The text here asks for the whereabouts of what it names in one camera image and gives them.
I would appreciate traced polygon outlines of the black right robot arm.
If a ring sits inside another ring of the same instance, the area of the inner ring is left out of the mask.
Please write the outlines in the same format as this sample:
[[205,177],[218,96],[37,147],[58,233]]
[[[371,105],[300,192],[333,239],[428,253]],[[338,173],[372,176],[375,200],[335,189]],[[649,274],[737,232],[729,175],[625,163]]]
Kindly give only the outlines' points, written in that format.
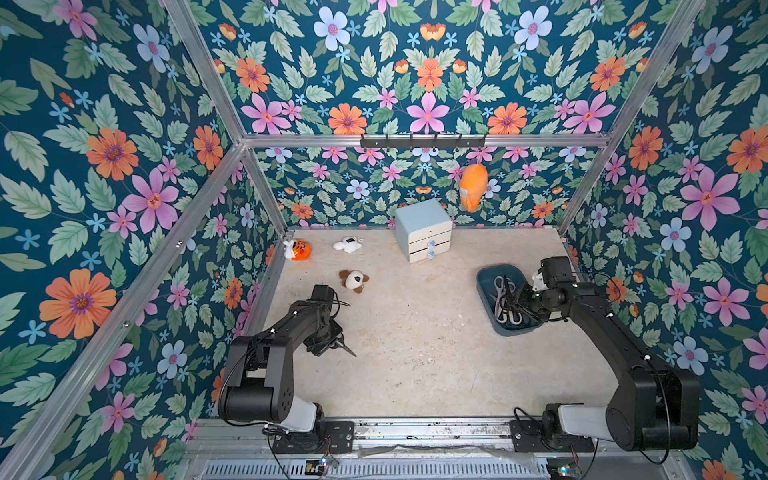
[[542,435],[607,440],[625,451],[691,450],[698,444],[698,377],[654,354],[613,312],[591,282],[581,282],[565,257],[541,261],[532,284],[513,305],[540,323],[570,321],[590,339],[617,380],[602,407],[550,403]]

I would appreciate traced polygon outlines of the pink kitchen scissors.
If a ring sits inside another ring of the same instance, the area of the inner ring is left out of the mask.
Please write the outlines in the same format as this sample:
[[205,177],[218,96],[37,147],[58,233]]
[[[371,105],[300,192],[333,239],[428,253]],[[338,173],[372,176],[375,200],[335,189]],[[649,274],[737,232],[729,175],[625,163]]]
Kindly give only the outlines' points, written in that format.
[[496,296],[493,315],[499,324],[508,324],[513,318],[511,305],[514,303],[514,285],[507,276],[497,276],[494,279]]

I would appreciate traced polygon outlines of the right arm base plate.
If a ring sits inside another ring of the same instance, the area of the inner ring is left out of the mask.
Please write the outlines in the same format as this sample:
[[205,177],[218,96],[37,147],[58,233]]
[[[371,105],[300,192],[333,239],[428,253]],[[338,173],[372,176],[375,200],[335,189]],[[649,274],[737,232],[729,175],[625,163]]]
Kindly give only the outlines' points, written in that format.
[[586,437],[555,433],[546,437],[536,421],[512,419],[510,438],[517,453],[593,453],[594,442]]

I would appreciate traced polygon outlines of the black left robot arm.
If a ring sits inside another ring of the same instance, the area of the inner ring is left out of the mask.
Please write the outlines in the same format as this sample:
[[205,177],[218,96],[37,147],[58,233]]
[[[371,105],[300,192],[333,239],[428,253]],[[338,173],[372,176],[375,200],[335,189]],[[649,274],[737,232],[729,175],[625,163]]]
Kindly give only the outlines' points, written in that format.
[[230,346],[216,401],[225,423],[246,427],[274,425],[289,433],[317,429],[322,407],[295,390],[294,353],[304,347],[320,357],[343,343],[336,321],[342,302],[327,285],[316,285],[307,300],[292,303],[273,326],[241,336]]

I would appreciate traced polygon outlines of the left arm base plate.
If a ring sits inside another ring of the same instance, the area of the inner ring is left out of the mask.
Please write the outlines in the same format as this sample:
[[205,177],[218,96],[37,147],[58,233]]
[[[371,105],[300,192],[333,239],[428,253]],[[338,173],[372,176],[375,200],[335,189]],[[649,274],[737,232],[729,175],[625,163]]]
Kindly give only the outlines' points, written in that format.
[[355,423],[321,421],[310,432],[279,433],[272,441],[278,454],[342,454],[353,450]]

